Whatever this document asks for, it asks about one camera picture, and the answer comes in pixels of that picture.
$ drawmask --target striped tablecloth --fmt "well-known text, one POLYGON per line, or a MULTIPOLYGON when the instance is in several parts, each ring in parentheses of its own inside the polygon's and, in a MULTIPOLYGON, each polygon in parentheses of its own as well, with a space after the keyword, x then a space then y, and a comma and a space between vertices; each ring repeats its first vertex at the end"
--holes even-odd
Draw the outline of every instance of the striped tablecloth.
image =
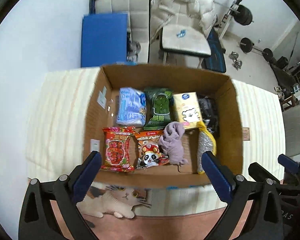
MULTIPOLYGON (((48 73, 36 109, 29 117, 26 158, 28 177, 41 182, 69 174, 82 163, 84 120, 99 68, 48 73)), ((258 162, 278 179, 284 169, 277 157, 285 153, 285 134, 277 95, 232 80, 242 127, 250 128, 250 141, 243 142, 243 171, 258 162)), ((154 189, 151 208, 136 207, 136 215, 177 216, 196 214, 226 206, 211 185, 183 189, 154 189)))

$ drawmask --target red snack bag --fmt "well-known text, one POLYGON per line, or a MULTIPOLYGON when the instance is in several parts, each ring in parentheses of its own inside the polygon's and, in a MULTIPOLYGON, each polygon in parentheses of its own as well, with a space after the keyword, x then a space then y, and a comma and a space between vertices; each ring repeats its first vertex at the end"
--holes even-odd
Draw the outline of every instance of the red snack bag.
POLYGON ((106 157, 102 169, 111 171, 134 171, 134 167, 129 160, 129 140, 135 133, 134 126, 107 127, 103 128, 106 133, 106 157))

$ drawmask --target dumbbell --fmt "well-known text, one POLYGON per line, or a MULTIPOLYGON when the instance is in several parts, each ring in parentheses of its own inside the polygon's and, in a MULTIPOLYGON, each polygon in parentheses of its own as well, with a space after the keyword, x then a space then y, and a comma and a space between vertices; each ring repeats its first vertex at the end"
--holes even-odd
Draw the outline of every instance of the dumbbell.
POLYGON ((252 49, 255 49, 257 51, 260 51, 264 57, 264 59, 269 62, 273 58, 273 52, 269 48, 265 48, 264 50, 257 49, 254 46, 254 43, 248 39, 248 38, 243 38, 240 41, 240 48, 244 53, 249 53, 252 51, 252 49))
POLYGON ((229 58, 232 59, 233 61, 233 66, 238 70, 239 68, 241 68, 242 66, 242 61, 241 60, 238 60, 238 57, 239 57, 239 54, 236 53, 236 52, 231 52, 229 54, 229 58))

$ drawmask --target blue gripper pad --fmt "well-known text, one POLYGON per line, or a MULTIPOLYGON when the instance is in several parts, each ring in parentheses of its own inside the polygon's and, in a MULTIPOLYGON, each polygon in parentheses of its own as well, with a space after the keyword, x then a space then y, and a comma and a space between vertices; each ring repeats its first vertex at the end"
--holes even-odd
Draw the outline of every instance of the blue gripper pad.
POLYGON ((213 185, 218 197, 221 201, 226 203, 232 202, 231 185, 226 180, 225 176, 221 173, 219 167, 215 164, 212 158, 214 155, 209 156, 208 152, 202 154, 201 165, 205 173, 207 174, 211 184, 213 185))
POLYGON ((86 165, 85 169, 81 171, 81 174, 79 175, 79 177, 77 178, 77 180, 73 185, 73 189, 72 189, 73 203, 81 202, 84 199, 84 196, 86 195, 89 187, 91 186, 91 183, 93 182, 94 178, 96 177, 96 174, 100 170, 101 163, 102 163, 101 155, 97 151, 93 151, 91 155, 92 154, 94 154, 94 156, 89 161, 89 163, 86 164, 85 161, 82 164, 82 165, 86 165))
POLYGON ((285 167, 285 169, 291 174, 296 174, 299 171, 299 163, 296 163, 284 154, 280 154, 278 156, 278 163, 285 167))

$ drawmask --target panda cartoon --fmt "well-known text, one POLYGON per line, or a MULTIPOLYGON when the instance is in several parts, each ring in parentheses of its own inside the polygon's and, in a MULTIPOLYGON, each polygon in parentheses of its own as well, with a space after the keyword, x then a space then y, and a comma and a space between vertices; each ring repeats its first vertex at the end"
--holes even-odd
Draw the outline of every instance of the panda cartoon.
POLYGON ((160 162, 159 158, 161 158, 161 153, 157 145, 147 144, 142 147, 141 166, 158 166, 160 162))
POLYGON ((197 122, 200 120, 199 113, 196 111, 195 108, 183 111, 182 115, 183 115, 183 120, 189 123, 197 122))

